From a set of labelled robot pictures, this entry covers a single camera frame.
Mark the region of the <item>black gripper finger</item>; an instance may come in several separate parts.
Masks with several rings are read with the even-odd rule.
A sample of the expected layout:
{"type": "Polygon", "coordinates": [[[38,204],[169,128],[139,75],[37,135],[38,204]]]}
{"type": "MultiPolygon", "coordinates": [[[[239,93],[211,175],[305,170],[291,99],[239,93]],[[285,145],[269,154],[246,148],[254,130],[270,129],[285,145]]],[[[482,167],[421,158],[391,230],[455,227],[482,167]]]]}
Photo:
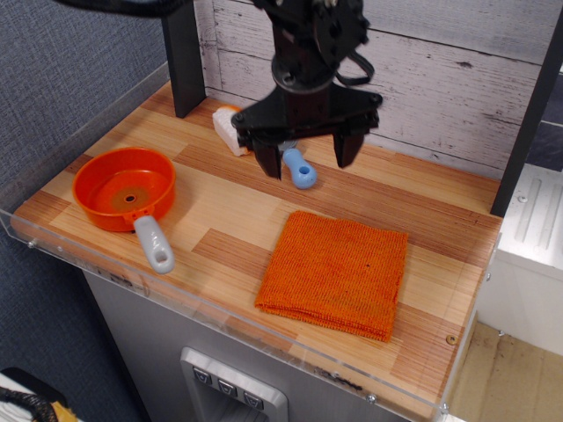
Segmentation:
{"type": "Polygon", "coordinates": [[[257,162],[270,178],[282,178],[282,156],[276,144],[253,140],[252,148],[257,162]]]}
{"type": "Polygon", "coordinates": [[[338,129],[333,134],[333,149],[340,168],[349,166],[362,148],[365,132],[338,129]]]}

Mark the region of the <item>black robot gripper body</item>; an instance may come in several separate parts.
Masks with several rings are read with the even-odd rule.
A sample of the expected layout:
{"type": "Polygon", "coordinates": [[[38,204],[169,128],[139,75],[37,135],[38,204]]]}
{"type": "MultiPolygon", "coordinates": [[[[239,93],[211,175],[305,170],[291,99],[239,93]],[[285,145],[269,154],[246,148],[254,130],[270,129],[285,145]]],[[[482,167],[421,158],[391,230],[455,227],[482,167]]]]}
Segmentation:
{"type": "Polygon", "coordinates": [[[303,138],[331,135],[338,129],[364,131],[378,127],[383,97],[375,92],[329,84],[314,93],[276,87],[268,96],[231,119],[238,141],[249,149],[253,140],[281,145],[303,138]]]}

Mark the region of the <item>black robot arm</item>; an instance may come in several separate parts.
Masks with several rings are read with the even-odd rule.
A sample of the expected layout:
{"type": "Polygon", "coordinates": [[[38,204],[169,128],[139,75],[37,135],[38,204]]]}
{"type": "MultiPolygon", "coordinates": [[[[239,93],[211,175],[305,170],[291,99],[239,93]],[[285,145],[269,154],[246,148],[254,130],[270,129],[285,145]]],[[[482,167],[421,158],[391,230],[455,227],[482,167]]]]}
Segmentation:
{"type": "Polygon", "coordinates": [[[238,143],[261,169],[282,176],[280,145],[330,135],[337,165],[349,166],[379,124],[381,95],[362,90],[374,75],[360,54],[369,21],[361,1],[257,1],[272,23],[275,87],[231,120],[238,143]]]}

